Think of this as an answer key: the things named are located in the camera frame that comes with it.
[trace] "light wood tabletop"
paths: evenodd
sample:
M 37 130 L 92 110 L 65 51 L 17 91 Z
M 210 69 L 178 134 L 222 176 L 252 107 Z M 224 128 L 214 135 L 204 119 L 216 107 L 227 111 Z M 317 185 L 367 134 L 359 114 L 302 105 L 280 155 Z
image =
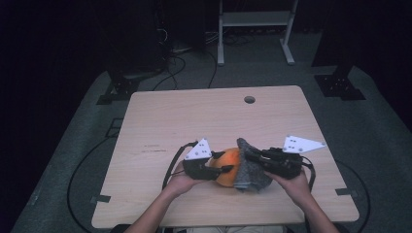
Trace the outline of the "light wood tabletop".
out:
M 245 101 L 254 99 L 254 103 Z M 266 150 L 287 135 L 325 142 L 298 86 L 263 86 L 136 92 L 132 95 L 101 190 L 92 225 L 112 228 L 135 221 L 161 192 L 178 149 L 207 138 L 211 150 L 237 147 L 244 138 Z M 188 148 L 179 160 L 189 152 Z M 359 212 L 328 147 L 302 154 L 314 164 L 313 195 L 332 221 L 355 221 Z M 161 226 L 300 223 L 303 212 L 276 182 L 259 193 L 210 181 L 196 185 L 169 207 Z

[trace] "orange object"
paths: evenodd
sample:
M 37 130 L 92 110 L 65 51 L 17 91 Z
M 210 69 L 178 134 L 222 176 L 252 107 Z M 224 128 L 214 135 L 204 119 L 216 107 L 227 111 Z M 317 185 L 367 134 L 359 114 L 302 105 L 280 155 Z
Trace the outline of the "orange object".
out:
M 224 154 L 220 158 L 215 159 L 212 157 L 209 162 L 209 166 L 215 168 L 221 168 L 226 165 L 233 165 L 233 168 L 228 173 L 221 173 L 216 182 L 223 186 L 233 187 L 240 166 L 238 148 L 224 150 Z

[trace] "gray cloth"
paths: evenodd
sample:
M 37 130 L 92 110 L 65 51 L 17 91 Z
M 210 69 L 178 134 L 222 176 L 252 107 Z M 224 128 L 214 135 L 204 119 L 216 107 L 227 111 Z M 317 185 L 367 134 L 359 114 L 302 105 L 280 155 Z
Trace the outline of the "gray cloth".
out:
M 260 154 L 259 150 L 249 145 L 246 140 L 239 138 L 237 146 L 240 149 L 240 167 L 234 181 L 234 187 L 240 191 L 247 189 L 260 191 L 269 186 L 272 179 L 264 175 L 260 164 L 246 159 L 246 154 Z

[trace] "white metal stand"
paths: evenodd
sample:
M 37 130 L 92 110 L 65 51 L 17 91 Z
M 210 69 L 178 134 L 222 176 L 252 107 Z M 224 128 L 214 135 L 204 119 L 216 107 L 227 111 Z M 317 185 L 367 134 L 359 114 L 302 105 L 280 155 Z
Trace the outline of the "white metal stand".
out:
M 292 31 L 294 16 L 296 13 L 298 0 L 293 0 L 292 9 L 282 12 L 237 12 L 224 13 L 223 0 L 219 8 L 219 43 L 218 43 L 218 64 L 224 65 L 223 54 L 223 28 L 228 26 L 272 26 L 286 25 L 285 38 L 280 40 L 282 50 L 289 65 L 294 65 L 294 59 L 288 46 L 289 37 Z

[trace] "person's left forearm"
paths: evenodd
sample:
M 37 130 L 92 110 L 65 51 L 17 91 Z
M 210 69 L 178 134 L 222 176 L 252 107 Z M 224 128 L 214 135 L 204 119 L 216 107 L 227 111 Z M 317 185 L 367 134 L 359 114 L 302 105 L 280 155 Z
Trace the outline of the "person's left forearm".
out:
M 154 233 L 163 220 L 170 203 L 178 197 L 169 188 L 163 189 L 151 206 L 125 231 L 125 233 Z

